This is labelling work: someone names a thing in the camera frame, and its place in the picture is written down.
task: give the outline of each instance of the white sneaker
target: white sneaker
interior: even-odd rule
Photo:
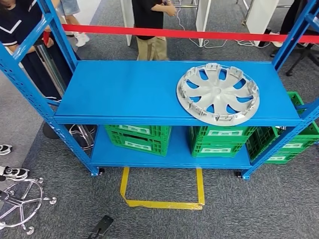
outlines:
[[[8,144],[0,144],[0,155],[7,155],[11,153],[12,150],[11,145]]]
[[[279,33],[274,33],[274,32],[270,32],[270,35],[279,35]],[[272,44],[274,44],[274,46],[280,48],[283,45],[283,42],[280,42],[280,41],[271,41]]]
[[[25,168],[5,167],[3,172],[4,177],[12,181],[23,181],[29,176],[29,170]]]
[[[74,36],[78,40],[78,42],[76,44],[77,47],[82,47],[85,45],[85,43],[89,41],[89,37],[86,35],[85,33],[79,33],[75,32]]]

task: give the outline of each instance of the shelf rack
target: shelf rack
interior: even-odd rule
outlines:
[[[38,3],[44,17],[13,56],[0,44],[0,69],[92,176],[98,175],[99,167],[105,166],[201,167],[240,170],[243,179],[249,179],[265,161],[319,117],[319,98],[305,105],[307,110],[299,117],[276,72],[310,24],[319,30],[319,21],[315,17],[319,12],[319,0],[311,0],[305,6],[272,63],[218,62],[240,68],[259,85],[259,110],[242,125],[287,126],[284,133],[253,163],[249,162],[246,147],[234,158],[191,157],[185,135],[186,126],[206,124],[187,114],[179,105],[175,94],[176,84],[187,69],[207,62],[78,61],[51,1],[38,0]],[[73,73],[60,104],[43,97],[18,65],[48,24]],[[48,103],[58,108],[54,112]],[[99,125],[91,157],[65,128],[64,124],[69,123]],[[108,139],[104,124],[175,126],[172,129],[167,156],[161,157],[116,147]]]

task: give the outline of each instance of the shelf upright post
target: shelf upright post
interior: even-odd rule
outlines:
[[[51,21],[50,27],[54,36],[55,41],[59,45],[70,70],[73,73],[76,70],[78,60],[76,59],[74,51],[67,40],[67,35],[62,28],[59,18],[55,12],[54,7],[51,0],[37,0],[43,14],[51,12],[53,20]]]
[[[265,163],[268,158],[275,154],[277,151],[287,144],[290,140],[297,136],[302,130],[305,129],[311,122],[319,118],[319,98],[317,98],[311,106],[307,108],[300,116],[302,121],[296,127],[287,127],[283,133],[282,133],[277,140],[271,144],[269,147],[261,153],[259,157],[252,163],[250,169],[244,170],[241,173],[243,179],[249,179],[250,174],[257,170],[259,167]]]
[[[309,27],[310,24],[305,20],[305,17],[309,13],[314,16],[317,15],[319,13],[319,0],[309,0],[300,13],[283,46],[274,57],[272,64],[276,71],[280,69],[293,48],[297,45],[298,41]]]
[[[50,0],[38,0],[44,15],[49,13],[53,16],[51,27],[62,52],[66,57],[72,71],[74,71],[78,63],[74,52],[62,30],[54,8]],[[36,35],[33,35],[33,42],[37,40]],[[67,145],[79,161],[89,170],[92,176],[98,175],[98,167],[90,165],[90,158],[85,153],[69,131],[63,124],[58,124],[54,119],[54,112],[48,104],[48,101],[39,92],[24,72],[19,66],[19,62],[11,56],[0,42],[0,70],[6,75],[21,94],[33,106],[39,115],[55,131],[62,141]]]

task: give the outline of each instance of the yellow floor tape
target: yellow floor tape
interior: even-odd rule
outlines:
[[[125,167],[122,176],[121,188],[119,192],[122,197],[130,207],[147,207],[147,208],[162,208],[162,209],[190,209],[202,210],[205,205],[204,185],[203,181],[203,170],[201,168],[196,169],[197,179],[197,203],[183,203],[183,202],[156,202],[156,201],[141,201],[141,200],[129,200],[125,198],[126,186],[128,184],[129,168]]]

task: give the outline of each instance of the blue shelf top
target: blue shelf top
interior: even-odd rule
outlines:
[[[162,167],[162,168],[219,168],[249,169],[251,167],[246,147],[234,158],[192,157],[187,144],[187,126],[174,126],[166,157],[113,145],[103,126],[99,126],[91,164],[111,167]]]
[[[206,125],[176,96],[187,70],[208,61],[79,61],[57,110],[57,123]],[[296,126],[301,121],[270,62],[217,61],[257,83],[259,110],[243,125]]]

